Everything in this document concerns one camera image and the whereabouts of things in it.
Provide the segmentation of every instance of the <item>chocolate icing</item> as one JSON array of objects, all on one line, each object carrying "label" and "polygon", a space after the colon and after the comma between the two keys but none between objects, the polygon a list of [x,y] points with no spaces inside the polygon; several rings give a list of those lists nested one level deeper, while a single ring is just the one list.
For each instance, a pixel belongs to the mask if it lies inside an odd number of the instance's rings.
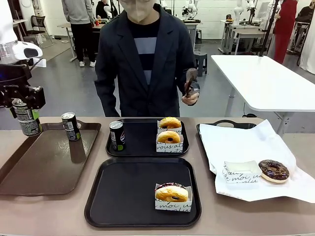
[{"label": "chocolate icing", "polygon": [[262,172],[269,178],[276,180],[286,180],[287,178],[289,178],[289,170],[278,161],[263,160],[258,165],[261,168]]},{"label": "chocolate icing", "polygon": [[183,189],[186,189],[184,186],[182,186],[181,184],[178,184],[178,183],[164,183],[160,187],[158,187],[156,190],[163,188],[163,187],[166,187],[166,186],[177,186],[177,187],[181,187]]}]

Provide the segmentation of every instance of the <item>gray hoodie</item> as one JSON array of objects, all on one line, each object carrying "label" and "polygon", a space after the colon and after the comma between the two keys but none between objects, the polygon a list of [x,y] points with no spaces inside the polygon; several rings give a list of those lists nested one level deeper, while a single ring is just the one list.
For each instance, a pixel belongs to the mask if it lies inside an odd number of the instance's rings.
[{"label": "gray hoodie", "polygon": [[62,0],[63,13],[68,22],[74,25],[94,21],[91,0]]}]

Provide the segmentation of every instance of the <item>person in gray hoodie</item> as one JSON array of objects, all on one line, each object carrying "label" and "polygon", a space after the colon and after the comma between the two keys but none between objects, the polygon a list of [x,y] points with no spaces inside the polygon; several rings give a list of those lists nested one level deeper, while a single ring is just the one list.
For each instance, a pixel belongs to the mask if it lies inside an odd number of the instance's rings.
[{"label": "person in gray hoodie", "polygon": [[86,48],[90,59],[90,67],[95,67],[95,52],[93,48],[94,18],[91,0],[62,0],[63,13],[74,37],[74,46],[80,67],[84,67],[83,49]]}]

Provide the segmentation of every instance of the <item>jacket lapel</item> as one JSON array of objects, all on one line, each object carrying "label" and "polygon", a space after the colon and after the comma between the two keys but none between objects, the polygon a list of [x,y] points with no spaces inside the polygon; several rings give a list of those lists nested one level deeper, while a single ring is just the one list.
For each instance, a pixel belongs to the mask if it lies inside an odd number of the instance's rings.
[{"label": "jacket lapel", "polygon": [[163,77],[162,70],[173,44],[173,28],[171,24],[172,21],[169,20],[169,17],[170,16],[168,15],[168,13],[160,7],[160,26],[157,34],[157,43],[149,87],[149,96],[152,94],[155,87]]},{"label": "jacket lapel", "polygon": [[147,91],[148,85],[146,81],[146,77],[144,75],[140,58],[138,56],[138,50],[130,29],[128,28],[128,21],[127,21],[127,13],[123,11],[119,16],[119,26],[117,29],[117,34],[122,36],[122,38],[118,41],[118,45],[126,57],[130,67],[132,68],[133,72],[135,73],[136,77],[142,84],[143,88]]}]

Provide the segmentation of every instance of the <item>person's hand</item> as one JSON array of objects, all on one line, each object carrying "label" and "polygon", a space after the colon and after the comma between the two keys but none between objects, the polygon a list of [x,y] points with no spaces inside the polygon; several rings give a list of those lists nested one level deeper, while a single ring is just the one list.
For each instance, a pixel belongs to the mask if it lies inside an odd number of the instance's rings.
[{"label": "person's hand", "polygon": [[183,96],[182,102],[184,102],[186,105],[193,105],[198,101],[199,93],[194,93],[190,97]]}]

